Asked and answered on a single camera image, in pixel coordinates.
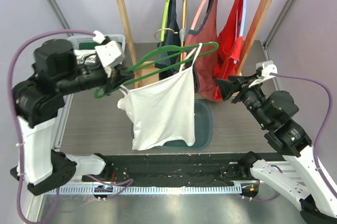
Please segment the white tank top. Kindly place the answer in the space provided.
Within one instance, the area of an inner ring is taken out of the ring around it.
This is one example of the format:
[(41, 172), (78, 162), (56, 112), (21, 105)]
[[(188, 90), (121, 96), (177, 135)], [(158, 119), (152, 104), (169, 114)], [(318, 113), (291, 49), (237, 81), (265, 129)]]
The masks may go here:
[(148, 150), (174, 140), (195, 143), (193, 67), (136, 89), (121, 86), (117, 107), (133, 124), (133, 150)]

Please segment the navy blue tank top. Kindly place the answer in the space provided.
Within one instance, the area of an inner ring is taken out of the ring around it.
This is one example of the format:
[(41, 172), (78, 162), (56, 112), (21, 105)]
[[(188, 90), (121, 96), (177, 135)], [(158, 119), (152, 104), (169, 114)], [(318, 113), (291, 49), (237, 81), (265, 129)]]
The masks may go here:
[[(163, 42), (158, 43), (158, 47), (162, 46), (168, 46), (168, 45), (175, 45), (180, 47), (181, 45), (181, 40), (180, 40), (180, 28), (177, 23), (177, 14), (176, 14), (176, 0), (171, 0), (169, 9), (168, 9), (168, 22), (167, 22), (167, 28), (170, 28), (171, 30), (165, 32), (165, 38)], [(173, 55), (176, 53), (175, 51), (170, 51), (170, 52), (164, 52), (159, 54), (157, 59), (162, 59), (166, 56)], [(173, 65), (179, 61), (180, 56), (173, 56), (169, 59), (161, 60), (160, 62), (155, 64), (155, 67), (158, 69), (163, 69), (167, 66)], [(159, 80), (168, 78), (172, 75), (174, 75), (177, 72), (176, 68), (171, 68), (166, 71), (160, 72), (158, 74)]]

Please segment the lime green hanger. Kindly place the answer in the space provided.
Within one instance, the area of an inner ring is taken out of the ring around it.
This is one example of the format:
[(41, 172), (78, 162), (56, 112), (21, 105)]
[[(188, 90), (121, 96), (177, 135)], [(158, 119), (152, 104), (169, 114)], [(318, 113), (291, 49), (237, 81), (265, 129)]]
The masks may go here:
[(165, 6), (164, 6), (164, 12), (163, 12), (163, 19), (162, 19), (162, 25), (161, 28), (158, 29), (154, 33), (154, 38), (156, 38), (159, 42), (163, 42), (165, 38), (165, 32), (171, 30), (170, 28), (167, 28), (167, 22), (168, 22), (168, 11), (169, 11), (169, 5), (170, 5), (171, 0), (166, 0), (165, 1)]

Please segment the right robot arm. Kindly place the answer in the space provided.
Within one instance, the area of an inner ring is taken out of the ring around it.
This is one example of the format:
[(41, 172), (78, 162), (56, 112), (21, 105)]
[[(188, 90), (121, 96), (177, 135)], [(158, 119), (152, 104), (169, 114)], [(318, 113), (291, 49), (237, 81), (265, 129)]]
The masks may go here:
[(295, 182), (252, 151), (238, 161), (240, 177), (266, 183), (292, 203), (306, 223), (336, 223), (335, 184), (329, 182), (319, 165), (314, 143), (292, 118), (299, 108), (290, 93), (275, 91), (266, 97), (261, 90), (262, 78), (257, 74), (229, 76), (216, 83), (223, 100), (237, 94), (232, 103), (243, 103), (266, 131), (268, 144), (292, 166), (302, 182)]

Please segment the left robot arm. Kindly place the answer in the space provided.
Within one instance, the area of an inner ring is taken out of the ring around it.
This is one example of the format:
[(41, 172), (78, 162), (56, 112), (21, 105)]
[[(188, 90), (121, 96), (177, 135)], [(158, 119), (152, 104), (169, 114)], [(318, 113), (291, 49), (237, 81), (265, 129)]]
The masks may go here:
[(51, 39), (34, 50), (33, 75), (12, 89), (15, 114), (23, 134), (23, 155), (11, 175), (27, 182), (38, 196), (59, 188), (75, 177), (111, 178), (112, 163), (102, 154), (74, 156), (52, 149), (52, 129), (58, 111), (70, 94), (103, 87), (105, 93), (134, 78), (122, 64), (108, 76), (102, 65), (79, 64), (72, 43)]

